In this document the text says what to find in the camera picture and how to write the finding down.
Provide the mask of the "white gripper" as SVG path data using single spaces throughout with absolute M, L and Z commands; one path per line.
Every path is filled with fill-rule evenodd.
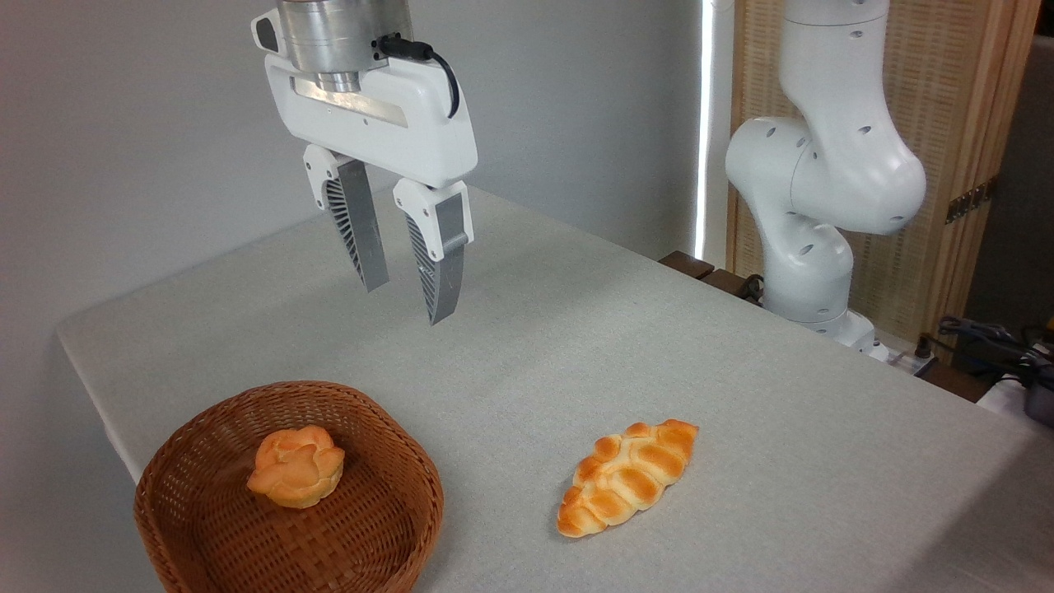
M 479 150 L 467 104 L 449 116 L 445 71 L 391 58 L 362 75 L 359 91 L 326 91 L 277 55 L 264 67 L 287 130 L 311 143 L 302 161 L 314 202 L 330 213 L 362 284 L 373 292 L 389 281 L 365 162 L 403 177 L 393 198 L 405 214 L 429 323 L 447 319 L 458 307 L 464 249 L 474 240 L 460 180 L 477 166 Z

